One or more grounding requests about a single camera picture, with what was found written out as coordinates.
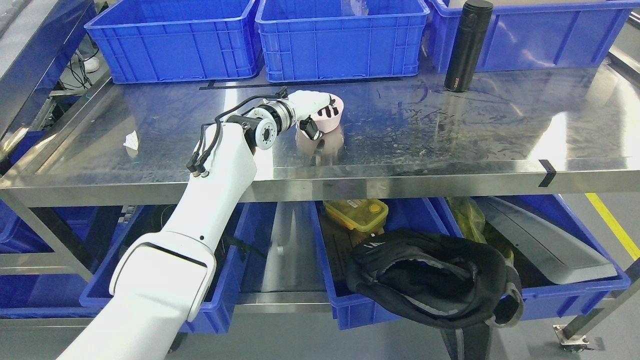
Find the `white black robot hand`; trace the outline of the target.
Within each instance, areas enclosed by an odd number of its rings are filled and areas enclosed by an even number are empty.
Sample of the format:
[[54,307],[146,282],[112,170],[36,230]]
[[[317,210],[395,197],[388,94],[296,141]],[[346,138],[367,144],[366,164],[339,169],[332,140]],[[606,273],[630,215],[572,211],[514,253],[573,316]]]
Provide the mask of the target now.
[[320,109],[333,104],[332,94],[300,89],[288,95],[285,102],[292,110],[293,123],[307,139],[317,141],[325,134],[318,130],[311,116]]

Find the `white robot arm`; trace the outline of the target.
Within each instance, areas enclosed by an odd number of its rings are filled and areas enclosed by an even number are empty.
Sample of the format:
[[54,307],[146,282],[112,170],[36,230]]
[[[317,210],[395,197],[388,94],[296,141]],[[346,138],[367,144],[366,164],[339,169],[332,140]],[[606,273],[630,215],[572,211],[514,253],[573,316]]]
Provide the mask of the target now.
[[200,127],[189,181],[160,231],[143,234],[122,255],[110,280],[112,298],[60,360],[163,360],[185,322],[198,315],[217,271],[215,251],[257,167],[246,133],[255,125],[272,143],[269,118]]

